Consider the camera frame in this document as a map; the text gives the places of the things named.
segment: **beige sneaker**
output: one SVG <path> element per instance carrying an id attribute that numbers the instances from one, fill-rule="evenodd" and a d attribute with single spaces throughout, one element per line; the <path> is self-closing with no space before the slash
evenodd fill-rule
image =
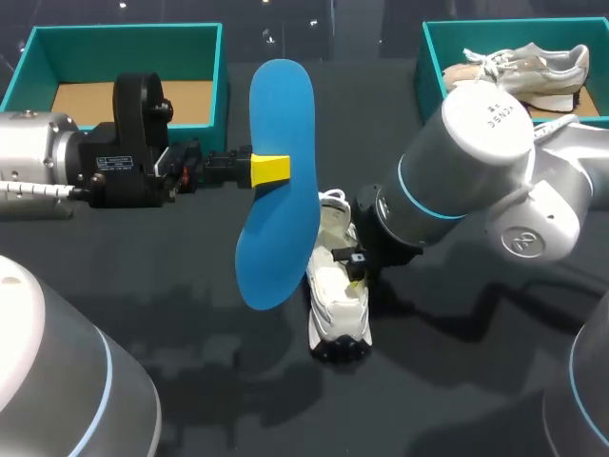
<path id="1" fill-rule="evenodd" d="M 489 55 L 471 50 L 463 53 L 469 64 L 453 65 L 443 72 L 447 90 L 473 81 L 490 81 L 523 103 L 548 111 L 572 111 L 590 69 L 590 51 L 584 45 L 548 51 L 530 43 Z"/>

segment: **black gripper mechanism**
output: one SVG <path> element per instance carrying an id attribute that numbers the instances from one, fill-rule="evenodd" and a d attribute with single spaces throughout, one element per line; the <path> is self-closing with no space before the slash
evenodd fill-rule
<path id="1" fill-rule="evenodd" d="M 332 258 L 334 262 L 344 263 L 349 281 L 362 281 L 365 277 L 369 262 L 364 249 L 359 247 L 332 249 Z"/>

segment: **yellow clamp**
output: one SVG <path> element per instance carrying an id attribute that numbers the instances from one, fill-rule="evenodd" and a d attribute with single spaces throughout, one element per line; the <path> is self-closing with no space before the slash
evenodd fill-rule
<path id="1" fill-rule="evenodd" d="M 289 181 L 289 155 L 251 154 L 251 186 Z"/>

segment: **teal bin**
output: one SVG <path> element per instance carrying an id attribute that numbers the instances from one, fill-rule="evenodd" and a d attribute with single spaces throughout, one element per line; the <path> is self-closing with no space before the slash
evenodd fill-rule
<path id="1" fill-rule="evenodd" d="M 604 17 L 423 22 L 415 72 L 417 103 L 426 122 L 446 97 L 442 70 L 465 63 L 463 49 L 490 54 L 534 42 L 545 50 L 590 49 L 586 89 L 600 117 L 584 124 L 609 129 L 609 22 Z M 549 119 L 534 119 L 535 124 Z"/>
<path id="2" fill-rule="evenodd" d="M 61 106 L 88 131 L 112 120 L 111 88 L 119 73 L 152 71 L 174 106 L 170 141 L 198 138 L 204 153 L 225 150 L 222 24 L 35 27 L 0 111 Z"/>

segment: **teal box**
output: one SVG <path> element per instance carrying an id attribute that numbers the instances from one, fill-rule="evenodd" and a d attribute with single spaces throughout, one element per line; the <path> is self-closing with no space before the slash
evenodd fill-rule
<path id="1" fill-rule="evenodd" d="M 35 27 L 0 111 L 51 111 L 61 84 L 113 83 L 121 72 L 152 71 L 164 83 L 213 83 L 210 101 L 201 107 L 210 109 L 208 116 L 202 111 L 208 122 L 171 123 L 169 139 L 198 138 L 204 153 L 224 151 L 228 81 L 222 24 Z"/>
<path id="2" fill-rule="evenodd" d="M 463 49 L 481 54 L 515 49 L 534 42 L 545 50 L 590 49 L 586 88 L 600 117 L 581 117 L 584 124 L 609 129 L 609 22 L 604 17 L 423 22 L 415 72 L 422 120 L 446 97 L 442 70 L 464 63 Z M 549 119 L 534 119 L 535 124 Z"/>

